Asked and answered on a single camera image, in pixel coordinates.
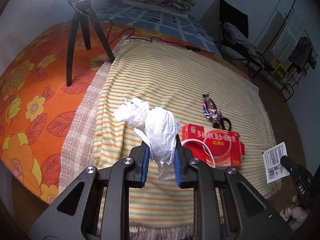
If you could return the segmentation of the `alcohol wipes white pouch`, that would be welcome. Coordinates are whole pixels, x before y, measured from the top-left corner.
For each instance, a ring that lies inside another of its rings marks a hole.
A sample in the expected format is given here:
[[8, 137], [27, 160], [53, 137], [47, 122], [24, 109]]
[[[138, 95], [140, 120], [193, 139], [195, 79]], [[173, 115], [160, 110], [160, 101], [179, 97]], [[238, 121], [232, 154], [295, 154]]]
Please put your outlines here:
[[287, 157], [285, 142], [262, 153], [267, 183], [272, 183], [290, 175], [289, 171], [280, 163], [283, 156]]

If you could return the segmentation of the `white silicone wristband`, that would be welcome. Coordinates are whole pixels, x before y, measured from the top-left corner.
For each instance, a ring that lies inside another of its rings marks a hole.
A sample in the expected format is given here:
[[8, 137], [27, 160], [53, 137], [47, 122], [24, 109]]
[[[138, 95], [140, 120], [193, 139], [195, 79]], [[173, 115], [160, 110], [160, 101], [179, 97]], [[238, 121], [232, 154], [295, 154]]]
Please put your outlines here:
[[186, 139], [182, 141], [182, 146], [189, 148], [194, 158], [198, 158], [210, 167], [216, 168], [213, 145], [213, 139]]

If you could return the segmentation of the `red medicine box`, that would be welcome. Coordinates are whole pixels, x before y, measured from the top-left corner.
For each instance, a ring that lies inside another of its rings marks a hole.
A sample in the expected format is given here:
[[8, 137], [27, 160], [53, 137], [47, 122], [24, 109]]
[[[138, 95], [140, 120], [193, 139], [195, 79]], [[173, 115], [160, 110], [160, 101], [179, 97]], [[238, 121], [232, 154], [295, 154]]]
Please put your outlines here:
[[182, 128], [181, 142], [186, 139], [213, 139], [216, 168], [240, 167], [242, 165], [245, 145], [240, 141], [240, 135], [236, 132], [186, 124]]

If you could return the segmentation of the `brown snickers wrapper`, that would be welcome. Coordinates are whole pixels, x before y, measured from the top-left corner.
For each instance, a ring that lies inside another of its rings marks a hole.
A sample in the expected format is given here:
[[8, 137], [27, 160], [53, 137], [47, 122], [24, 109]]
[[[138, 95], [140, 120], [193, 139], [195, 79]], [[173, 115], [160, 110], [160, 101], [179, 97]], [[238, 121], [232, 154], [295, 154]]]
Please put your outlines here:
[[202, 95], [202, 110], [204, 115], [215, 122], [220, 121], [221, 112], [214, 103], [214, 101], [210, 98], [209, 94]]

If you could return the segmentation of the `striped cream fringed blanket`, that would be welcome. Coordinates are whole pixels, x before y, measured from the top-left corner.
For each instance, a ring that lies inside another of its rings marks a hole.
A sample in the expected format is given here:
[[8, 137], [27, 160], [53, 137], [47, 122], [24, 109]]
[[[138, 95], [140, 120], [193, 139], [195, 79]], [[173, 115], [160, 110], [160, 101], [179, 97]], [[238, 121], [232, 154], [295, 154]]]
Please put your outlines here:
[[245, 145], [242, 175], [264, 197], [280, 190], [281, 180], [267, 182], [262, 152], [276, 141], [255, 85], [216, 60], [163, 42], [122, 40], [115, 54], [114, 63], [95, 73], [76, 109], [62, 146], [59, 191], [86, 166], [110, 167], [141, 143], [127, 121], [114, 118], [120, 105], [141, 100], [152, 116], [165, 111], [174, 116], [171, 126], [209, 127], [203, 93], [211, 95]]

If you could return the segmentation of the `yellow box on rack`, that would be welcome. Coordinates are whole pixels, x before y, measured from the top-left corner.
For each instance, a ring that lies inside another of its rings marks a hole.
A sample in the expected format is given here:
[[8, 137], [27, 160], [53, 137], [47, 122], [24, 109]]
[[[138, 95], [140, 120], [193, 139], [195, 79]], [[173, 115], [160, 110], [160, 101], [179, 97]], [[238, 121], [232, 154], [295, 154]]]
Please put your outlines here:
[[287, 71], [280, 61], [274, 60], [272, 63], [272, 68], [273, 70], [271, 74], [276, 80], [282, 81], [287, 76]]

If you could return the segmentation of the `blue checkered bedding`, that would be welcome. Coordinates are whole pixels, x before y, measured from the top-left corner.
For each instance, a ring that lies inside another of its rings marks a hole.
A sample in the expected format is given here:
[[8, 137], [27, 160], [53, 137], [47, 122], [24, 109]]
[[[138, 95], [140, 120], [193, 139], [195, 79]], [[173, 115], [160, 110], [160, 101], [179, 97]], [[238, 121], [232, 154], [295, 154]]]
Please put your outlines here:
[[112, 20], [115, 24], [143, 28], [155, 35], [162, 33], [221, 56], [213, 38], [192, 16], [177, 16], [125, 4], [106, 5], [97, 11], [97, 16], [100, 22]]

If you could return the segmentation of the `black clothes drying rack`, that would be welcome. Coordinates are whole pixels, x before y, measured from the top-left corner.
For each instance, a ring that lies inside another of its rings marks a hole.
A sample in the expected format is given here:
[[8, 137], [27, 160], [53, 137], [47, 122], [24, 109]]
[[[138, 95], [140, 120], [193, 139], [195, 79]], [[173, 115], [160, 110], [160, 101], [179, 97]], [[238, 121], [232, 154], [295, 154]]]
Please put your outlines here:
[[289, 11], [285, 13], [279, 28], [271, 34], [272, 36], [270, 40], [263, 48], [262, 55], [265, 58], [265, 68], [257, 76], [275, 90], [285, 102], [293, 97], [295, 88], [299, 86], [301, 78], [306, 77], [308, 71], [311, 69], [314, 70], [317, 66], [318, 54], [316, 53], [311, 37], [304, 24], [304, 32], [302, 33], [296, 47], [289, 58], [282, 63], [287, 71], [287, 76], [282, 81], [278, 81], [271, 74], [273, 70], [272, 63], [276, 59], [273, 57], [270, 50], [278, 39], [289, 13], [293, 10], [296, 11], [295, 3], [296, 0], [292, 2]]

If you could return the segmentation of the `black chair with clothes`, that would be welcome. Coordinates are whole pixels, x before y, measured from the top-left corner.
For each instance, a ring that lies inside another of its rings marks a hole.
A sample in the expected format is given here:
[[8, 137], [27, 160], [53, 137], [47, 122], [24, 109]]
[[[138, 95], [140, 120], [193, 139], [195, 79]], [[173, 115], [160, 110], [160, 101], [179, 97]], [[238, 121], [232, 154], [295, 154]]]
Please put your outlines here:
[[265, 68], [265, 58], [249, 38], [248, 15], [236, 9], [225, 0], [215, 0], [200, 18], [200, 24], [213, 38], [219, 52], [224, 48], [239, 54], [233, 61], [245, 61], [249, 78], [256, 78]]

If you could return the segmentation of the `black tripod stand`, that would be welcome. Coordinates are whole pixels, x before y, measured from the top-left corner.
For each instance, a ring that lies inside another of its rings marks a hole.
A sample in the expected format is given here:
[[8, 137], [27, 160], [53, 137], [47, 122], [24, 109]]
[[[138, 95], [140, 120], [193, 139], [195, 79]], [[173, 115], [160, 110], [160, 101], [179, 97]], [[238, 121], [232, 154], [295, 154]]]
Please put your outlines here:
[[92, 8], [91, 0], [67, 0], [67, 2], [75, 10], [71, 20], [67, 45], [66, 86], [69, 87], [72, 85], [73, 57], [79, 27], [81, 28], [84, 45], [87, 50], [91, 49], [91, 37], [89, 31], [89, 24], [91, 24], [111, 62], [114, 61], [115, 56], [108, 42], [109, 35], [104, 34], [98, 17]]

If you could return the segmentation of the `white wall radiator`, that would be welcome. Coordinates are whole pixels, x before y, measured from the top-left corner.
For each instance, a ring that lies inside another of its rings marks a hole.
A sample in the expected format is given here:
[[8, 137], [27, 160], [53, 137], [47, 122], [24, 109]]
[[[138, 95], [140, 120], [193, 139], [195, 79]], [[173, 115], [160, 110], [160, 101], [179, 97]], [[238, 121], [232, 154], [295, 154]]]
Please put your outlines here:
[[273, 57], [280, 63], [284, 63], [293, 52], [303, 32], [303, 21], [295, 10], [291, 11], [278, 39], [270, 50]]

